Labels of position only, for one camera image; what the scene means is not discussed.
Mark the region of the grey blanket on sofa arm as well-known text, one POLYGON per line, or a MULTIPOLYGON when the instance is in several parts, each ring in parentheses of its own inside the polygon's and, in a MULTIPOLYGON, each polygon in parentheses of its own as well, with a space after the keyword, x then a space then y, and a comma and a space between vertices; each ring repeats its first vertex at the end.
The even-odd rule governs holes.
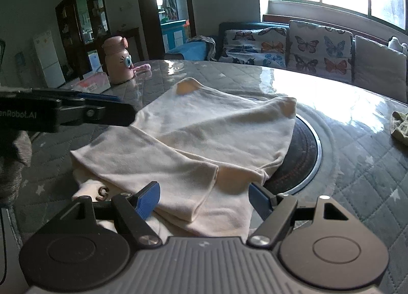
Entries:
POLYGON ((197 35, 187 40, 188 50, 190 50, 193 60, 215 61, 216 41, 213 37, 197 35))

